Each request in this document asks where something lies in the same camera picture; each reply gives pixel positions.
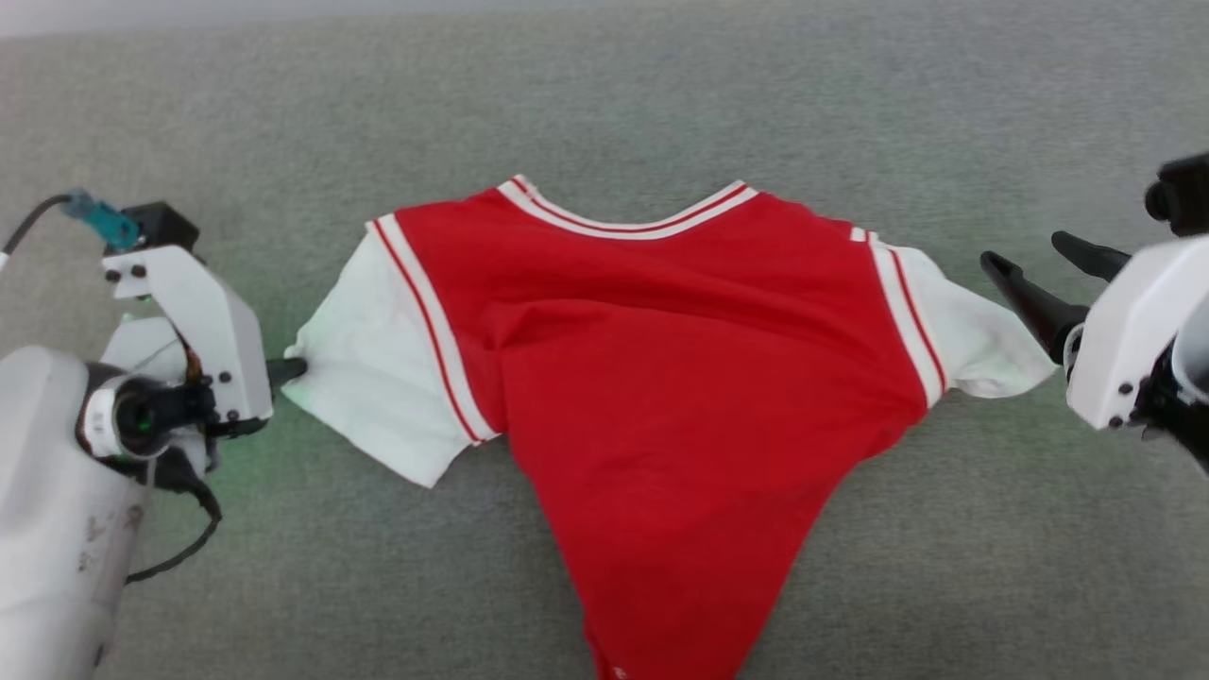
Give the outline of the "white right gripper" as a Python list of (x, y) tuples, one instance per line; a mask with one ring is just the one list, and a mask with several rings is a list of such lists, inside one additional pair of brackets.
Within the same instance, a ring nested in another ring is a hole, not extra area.
[(980, 253), (980, 271), (1054, 365), (1066, 365), (1069, 340), (1084, 323), (1066, 399), (1093, 430), (1109, 430), (1132, 411), (1167, 346), (1184, 335), (1187, 351), (1207, 348), (1207, 339), (1196, 340), (1193, 332), (1207, 329), (1208, 237), (1153, 244), (1134, 255), (1068, 231), (1055, 231), (1052, 244), (1084, 275), (1110, 282), (1091, 310), (1053, 296), (994, 250)]

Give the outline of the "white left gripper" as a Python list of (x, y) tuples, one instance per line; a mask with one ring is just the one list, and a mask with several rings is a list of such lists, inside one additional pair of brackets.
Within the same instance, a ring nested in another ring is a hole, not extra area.
[(216, 468), (216, 439), (273, 414), (271, 390), (307, 373), (307, 361), (264, 358), (253, 310), (181, 246), (108, 255), (112, 296), (147, 298), (160, 315), (122, 321), (91, 388), (79, 439), (100, 460), (145, 462), (170, 449), (193, 469)]

